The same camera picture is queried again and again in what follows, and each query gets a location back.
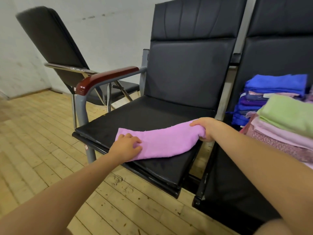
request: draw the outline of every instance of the white wall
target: white wall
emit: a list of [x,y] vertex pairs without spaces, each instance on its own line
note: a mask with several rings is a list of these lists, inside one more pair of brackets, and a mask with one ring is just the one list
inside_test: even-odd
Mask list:
[[[169,0],[14,0],[18,11],[46,6],[57,11],[89,67],[108,71],[140,66],[142,50],[150,47],[154,4]],[[248,1],[243,27],[247,27],[255,0]],[[235,52],[245,37],[242,28]],[[46,69],[52,87],[67,91],[51,69]],[[139,83],[139,75],[126,79]]]
[[0,92],[8,98],[50,87],[16,13],[13,0],[0,0]]

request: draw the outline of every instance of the stack of folded towels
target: stack of folded towels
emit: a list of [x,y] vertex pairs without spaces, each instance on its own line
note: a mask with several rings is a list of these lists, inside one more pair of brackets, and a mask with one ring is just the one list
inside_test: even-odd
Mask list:
[[313,104],[273,95],[240,131],[313,168]]
[[233,112],[233,125],[245,126],[250,112],[256,112],[275,94],[302,99],[306,89],[306,74],[285,76],[256,75],[245,84],[245,92]]

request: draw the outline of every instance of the black chair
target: black chair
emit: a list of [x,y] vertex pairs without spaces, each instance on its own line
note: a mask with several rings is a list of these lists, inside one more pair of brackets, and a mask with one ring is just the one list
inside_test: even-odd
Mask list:
[[[96,74],[77,85],[80,127],[73,137],[105,154],[119,127],[136,131],[167,128],[199,117],[214,117],[247,0],[174,0],[155,6],[148,67]],[[101,84],[147,72],[144,96],[88,122],[86,95]],[[124,166],[174,197],[200,149],[171,158]]]
[[[53,68],[69,91],[72,93],[74,128],[76,128],[75,87],[84,78],[96,74],[91,71],[81,55],[76,43],[66,29],[57,12],[47,7],[35,7],[16,15],[19,23]],[[125,81],[115,81],[107,86],[93,90],[87,98],[95,105],[107,105],[111,111],[111,103],[122,97],[132,101],[129,94],[139,91],[139,85]]]
[[[256,74],[308,74],[313,84],[313,0],[257,0],[227,111]],[[232,115],[224,122],[231,124]],[[240,234],[252,234],[279,213],[216,143],[193,206]]]

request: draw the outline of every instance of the hand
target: hand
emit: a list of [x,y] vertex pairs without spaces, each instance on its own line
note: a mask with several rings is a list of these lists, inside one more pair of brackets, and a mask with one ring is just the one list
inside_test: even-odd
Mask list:
[[213,121],[215,121],[214,118],[209,118],[209,117],[199,118],[193,121],[190,124],[190,126],[201,125],[203,128],[205,128],[205,138],[200,137],[200,140],[203,142],[213,142],[214,139],[212,138],[210,134],[210,125]]
[[128,162],[140,153],[141,146],[134,148],[135,143],[141,143],[138,137],[131,134],[120,134],[118,139],[111,146],[109,153],[120,159],[120,163]]

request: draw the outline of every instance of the forearm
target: forearm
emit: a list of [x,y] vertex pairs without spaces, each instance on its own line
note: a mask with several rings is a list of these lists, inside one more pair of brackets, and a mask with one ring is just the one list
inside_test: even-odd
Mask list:
[[82,204],[121,162],[108,153],[6,215],[1,234],[60,234]]
[[313,231],[313,170],[288,154],[212,120],[210,134],[295,234]]

